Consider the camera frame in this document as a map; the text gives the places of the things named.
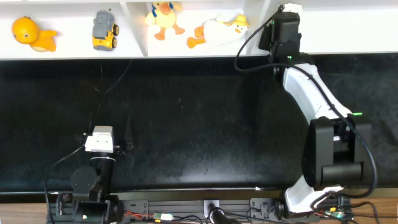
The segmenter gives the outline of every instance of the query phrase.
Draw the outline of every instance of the yellow and gray toy truck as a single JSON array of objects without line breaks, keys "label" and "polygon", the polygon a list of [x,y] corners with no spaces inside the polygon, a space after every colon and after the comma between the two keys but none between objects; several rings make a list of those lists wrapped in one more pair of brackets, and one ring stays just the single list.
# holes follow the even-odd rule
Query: yellow and gray toy truck
[{"label": "yellow and gray toy truck", "polygon": [[94,49],[113,50],[118,44],[115,38],[117,35],[119,35],[119,27],[114,23],[113,15],[106,11],[97,12],[93,28]]}]

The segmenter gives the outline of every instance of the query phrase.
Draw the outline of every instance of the black tabletop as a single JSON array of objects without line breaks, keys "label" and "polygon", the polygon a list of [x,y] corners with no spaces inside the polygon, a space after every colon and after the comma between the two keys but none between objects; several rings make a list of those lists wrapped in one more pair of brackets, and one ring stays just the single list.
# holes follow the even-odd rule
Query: black tabletop
[{"label": "black tabletop", "polygon": [[[332,93],[370,116],[379,186],[398,186],[398,56],[314,56]],[[74,151],[101,89],[129,60],[0,62],[0,192],[42,192],[45,171]],[[264,57],[242,59],[243,67]],[[285,188],[301,176],[307,131],[296,102],[269,71],[240,74],[233,58],[137,59],[103,98],[95,125],[124,137],[113,192],[215,187]],[[50,190],[69,190],[70,175],[89,164],[81,151],[56,167]]]}]

